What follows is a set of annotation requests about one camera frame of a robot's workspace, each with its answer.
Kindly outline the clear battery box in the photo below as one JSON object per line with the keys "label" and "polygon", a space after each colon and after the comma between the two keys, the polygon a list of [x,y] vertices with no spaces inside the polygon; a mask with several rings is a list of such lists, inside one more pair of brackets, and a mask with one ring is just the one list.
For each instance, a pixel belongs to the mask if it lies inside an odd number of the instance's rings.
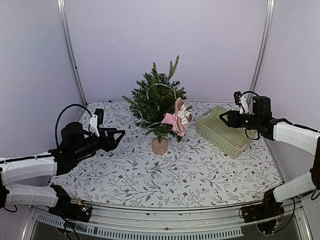
{"label": "clear battery box", "polygon": [[183,152],[185,150],[186,147],[186,139],[183,138],[180,142],[180,150]]}

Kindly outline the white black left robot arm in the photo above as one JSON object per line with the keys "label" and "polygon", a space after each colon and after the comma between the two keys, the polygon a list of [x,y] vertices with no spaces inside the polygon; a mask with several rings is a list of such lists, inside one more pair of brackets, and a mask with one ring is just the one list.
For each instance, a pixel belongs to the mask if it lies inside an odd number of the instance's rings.
{"label": "white black left robot arm", "polygon": [[59,185],[32,186],[21,181],[36,177],[68,174],[81,161],[97,151],[115,150],[125,135],[124,130],[100,128],[86,131],[79,122],[71,122],[61,130],[62,141],[57,148],[40,155],[0,160],[0,206],[29,205],[55,208],[63,217],[74,213],[69,194]]}

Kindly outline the small green christmas tree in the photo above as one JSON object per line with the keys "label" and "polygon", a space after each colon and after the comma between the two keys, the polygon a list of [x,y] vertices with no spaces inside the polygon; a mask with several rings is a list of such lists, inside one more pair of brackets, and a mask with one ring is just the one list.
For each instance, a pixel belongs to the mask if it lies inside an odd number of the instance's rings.
{"label": "small green christmas tree", "polygon": [[164,155],[169,149],[169,135],[181,141],[193,120],[191,107],[186,106],[186,91],[174,77],[180,57],[169,62],[168,73],[160,73],[155,62],[150,73],[145,73],[131,96],[122,96],[137,118],[136,125],[145,130],[145,135],[154,134],[152,152]]}

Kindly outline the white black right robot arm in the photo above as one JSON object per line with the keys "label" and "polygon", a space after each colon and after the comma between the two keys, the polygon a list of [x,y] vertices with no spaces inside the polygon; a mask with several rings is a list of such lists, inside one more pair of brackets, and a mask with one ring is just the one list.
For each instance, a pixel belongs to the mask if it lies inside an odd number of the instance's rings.
{"label": "white black right robot arm", "polygon": [[264,193],[263,203],[258,213],[269,218],[278,210],[278,205],[294,198],[311,195],[316,199],[320,195],[320,132],[310,127],[290,122],[286,118],[275,118],[271,110],[271,100],[267,96],[255,95],[252,98],[252,110],[244,105],[240,93],[234,96],[239,110],[228,110],[219,118],[229,128],[255,130],[258,137],[287,145],[309,155],[312,166],[305,173],[276,186]]}

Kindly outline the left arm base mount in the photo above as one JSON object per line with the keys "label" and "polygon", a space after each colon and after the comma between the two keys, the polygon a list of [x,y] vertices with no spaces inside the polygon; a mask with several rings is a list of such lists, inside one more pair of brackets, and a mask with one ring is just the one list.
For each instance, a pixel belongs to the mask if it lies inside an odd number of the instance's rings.
{"label": "left arm base mount", "polygon": [[55,206],[48,208],[48,212],[64,220],[88,223],[92,214],[92,204],[85,200],[75,203],[69,198],[59,198]]}

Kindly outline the clear wire fairy lights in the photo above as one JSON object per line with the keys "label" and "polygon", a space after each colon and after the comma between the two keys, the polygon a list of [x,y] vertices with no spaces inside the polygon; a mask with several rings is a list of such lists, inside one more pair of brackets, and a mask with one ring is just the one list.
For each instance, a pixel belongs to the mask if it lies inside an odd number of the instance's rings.
{"label": "clear wire fairy lights", "polygon": [[135,88],[132,94],[132,110],[138,114],[139,126],[144,129],[157,128],[166,113],[175,112],[178,98],[177,88],[171,84],[152,83]]}

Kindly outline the pink bow ornaments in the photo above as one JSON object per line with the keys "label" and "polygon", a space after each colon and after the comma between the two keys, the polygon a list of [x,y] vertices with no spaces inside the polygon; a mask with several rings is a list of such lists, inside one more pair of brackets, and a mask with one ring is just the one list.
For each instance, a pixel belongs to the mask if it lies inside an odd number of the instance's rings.
{"label": "pink bow ornaments", "polygon": [[166,113],[162,124],[172,125],[172,130],[180,137],[183,137],[187,131],[189,124],[192,121],[192,114],[187,110],[185,101],[182,98],[177,98],[174,103],[173,114]]}

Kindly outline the pale green perforated basket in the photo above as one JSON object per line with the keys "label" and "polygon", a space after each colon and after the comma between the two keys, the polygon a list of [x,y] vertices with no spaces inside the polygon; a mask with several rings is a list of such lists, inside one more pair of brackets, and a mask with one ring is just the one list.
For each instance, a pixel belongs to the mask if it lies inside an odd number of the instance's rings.
{"label": "pale green perforated basket", "polygon": [[[247,136],[254,137],[256,132],[226,126],[219,118],[225,112],[227,109],[219,105],[204,112],[195,119],[195,130],[223,153],[236,159],[252,142]],[[237,150],[237,146],[241,146],[242,150]]]}

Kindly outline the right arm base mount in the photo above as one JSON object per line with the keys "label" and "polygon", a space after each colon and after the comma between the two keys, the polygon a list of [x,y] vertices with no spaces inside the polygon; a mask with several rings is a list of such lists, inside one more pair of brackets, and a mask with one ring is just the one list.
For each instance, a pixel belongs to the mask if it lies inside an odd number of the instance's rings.
{"label": "right arm base mount", "polygon": [[274,235],[275,233],[284,230],[292,221],[296,210],[296,201],[291,199],[293,203],[293,210],[289,219],[284,222],[285,210],[283,203],[275,203],[268,205],[267,203],[260,204],[244,204],[238,211],[238,217],[243,219],[245,223],[252,223],[256,221],[267,220],[256,224],[257,230],[264,236]]}

